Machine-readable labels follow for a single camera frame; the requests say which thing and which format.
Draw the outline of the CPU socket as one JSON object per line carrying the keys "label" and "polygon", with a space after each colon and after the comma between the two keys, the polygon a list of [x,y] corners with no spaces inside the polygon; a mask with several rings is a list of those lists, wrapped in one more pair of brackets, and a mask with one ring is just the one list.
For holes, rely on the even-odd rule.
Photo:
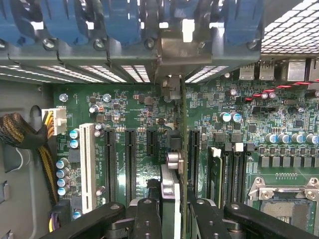
{"label": "CPU socket", "polygon": [[319,237],[319,179],[303,185],[268,185],[263,177],[254,179],[248,206]]}

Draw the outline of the blue slot retention clip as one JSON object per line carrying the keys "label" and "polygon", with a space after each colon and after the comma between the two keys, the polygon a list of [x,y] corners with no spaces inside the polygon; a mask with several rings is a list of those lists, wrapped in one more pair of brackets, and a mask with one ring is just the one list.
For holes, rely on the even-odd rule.
{"label": "blue slot retention clip", "polygon": [[0,0],[0,40],[16,47],[35,43],[29,0]]}
{"label": "blue slot retention clip", "polygon": [[224,0],[224,38],[232,45],[261,40],[263,36],[263,0]]}
{"label": "blue slot retention clip", "polygon": [[122,45],[141,42],[140,12],[137,0],[101,0],[108,37]]}
{"label": "blue slot retention clip", "polygon": [[40,6],[51,36],[70,46],[88,43],[89,32],[81,0],[41,0]]}

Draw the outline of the long black expansion slot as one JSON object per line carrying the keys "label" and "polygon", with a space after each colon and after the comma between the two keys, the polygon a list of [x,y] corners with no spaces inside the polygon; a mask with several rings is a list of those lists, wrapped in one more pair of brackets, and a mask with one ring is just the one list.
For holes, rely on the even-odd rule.
{"label": "long black expansion slot", "polygon": [[198,129],[191,129],[189,131],[188,142],[188,175],[191,184],[196,191],[196,184],[198,181],[198,166],[200,153],[200,131]]}
{"label": "long black expansion slot", "polygon": [[127,206],[136,197],[136,130],[125,130],[126,197]]}
{"label": "long black expansion slot", "polygon": [[116,150],[115,150],[115,130],[107,128],[104,131],[105,163],[106,163],[106,196],[109,202],[116,200]]}

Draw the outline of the white power connector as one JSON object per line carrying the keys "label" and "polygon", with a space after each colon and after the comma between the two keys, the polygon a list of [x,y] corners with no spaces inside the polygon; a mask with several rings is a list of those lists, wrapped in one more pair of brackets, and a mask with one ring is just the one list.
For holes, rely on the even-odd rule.
{"label": "white power connector", "polygon": [[48,136],[57,136],[67,132],[66,108],[42,109],[42,121],[48,130]]}

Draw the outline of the white expansion slot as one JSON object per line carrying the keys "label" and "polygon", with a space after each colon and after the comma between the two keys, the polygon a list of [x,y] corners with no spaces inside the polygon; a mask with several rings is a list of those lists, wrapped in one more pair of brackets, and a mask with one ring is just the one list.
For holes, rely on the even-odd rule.
{"label": "white expansion slot", "polygon": [[79,125],[81,196],[83,214],[92,211],[97,206],[94,130],[95,128],[93,123],[84,123]]}

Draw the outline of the green motherboard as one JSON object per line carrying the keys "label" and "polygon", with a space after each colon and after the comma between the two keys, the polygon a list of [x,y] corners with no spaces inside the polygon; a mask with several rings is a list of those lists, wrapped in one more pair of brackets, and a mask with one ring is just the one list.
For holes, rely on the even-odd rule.
{"label": "green motherboard", "polygon": [[[97,207],[108,203],[104,131],[115,130],[116,200],[126,208],[140,199],[158,202],[162,239],[182,239],[181,103],[158,85],[71,85],[56,89],[66,108],[67,132],[57,137],[57,193],[62,208],[51,230],[82,213],[79,125],[94,124]],[[200,131],[196,191],[218,208],[247,205],[261,176],[268,185],[303,185],[319,179],[319,59],[259,62],[208,83],[186,85],[187,132]],[[125,130],[136,130],[136,197],[127,206]],[[157,151],[147,156],[147,129],[157,130]],[[187,205],[186,238],[196,228]]]}

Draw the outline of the short black expansion slot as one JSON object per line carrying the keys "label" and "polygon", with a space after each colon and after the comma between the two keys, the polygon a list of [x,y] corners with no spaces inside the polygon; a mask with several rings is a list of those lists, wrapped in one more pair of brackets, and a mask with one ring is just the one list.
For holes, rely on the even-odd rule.
{"label": "short black expansion slot", "polygon": [[157,151],[157,130],[147,129],[147,156],[155,156]]}

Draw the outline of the open black PC case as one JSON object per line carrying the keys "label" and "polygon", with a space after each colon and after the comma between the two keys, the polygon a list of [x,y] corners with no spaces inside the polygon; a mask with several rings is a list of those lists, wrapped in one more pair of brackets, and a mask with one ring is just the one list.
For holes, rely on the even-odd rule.
{"label": "open black PC case", "polygon": [[[40,239],[62,208],[57,193],[57,136],[48,136],[42,109],[58,108],[55,92],[71,85],[158,85],[164,29],[190,34],[191,23],[224,35],[224,0],[137,0],[142,40],[122,45],[106,34],[101,0],[81,0],[89,41],[70,46],[50,35],[41,0],[31,3],[35,43],[0,40],[0,239]],[[259,62],[319,59],[319,0],[263,0],[261,40],[232,45],[223,36],[227,73]]]}

